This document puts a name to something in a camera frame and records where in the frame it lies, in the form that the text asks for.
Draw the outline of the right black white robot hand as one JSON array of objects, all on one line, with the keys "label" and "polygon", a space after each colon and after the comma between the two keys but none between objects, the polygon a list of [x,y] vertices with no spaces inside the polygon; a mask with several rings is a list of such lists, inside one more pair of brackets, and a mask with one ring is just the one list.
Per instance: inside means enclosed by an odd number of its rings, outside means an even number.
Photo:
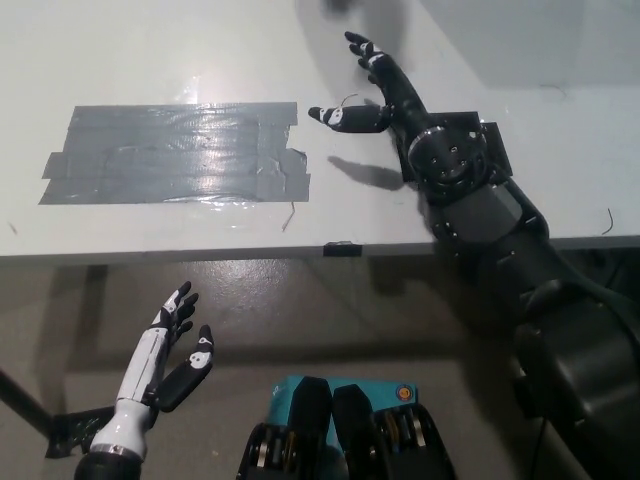
[{"label": "right black white robot hand", "polygon": [[416,138],[433,126],[430,114],[391,55],[358,33],[347,31],[345,38],[369,82],[382,93],[384,103],[312,107],[308,115],[339,133],[372,134],[391,129],[400,152],[406,155]]}]

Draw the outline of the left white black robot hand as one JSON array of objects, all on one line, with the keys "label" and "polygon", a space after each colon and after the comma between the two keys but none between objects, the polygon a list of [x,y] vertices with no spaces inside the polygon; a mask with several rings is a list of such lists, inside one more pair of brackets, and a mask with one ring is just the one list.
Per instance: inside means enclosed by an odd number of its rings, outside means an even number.
[{"label": "left white black robot hand", "polygon": [[206,378],[214,357],[211,328],[203,325],[192,352],[171,373],[170,353],[193,323],[199,298],[185,282],[164,302],[143,331],[131,356],[114,404],[114,415],[95,435],[89,451],[144,461],[146,434],[160,412],[174,411]]}]

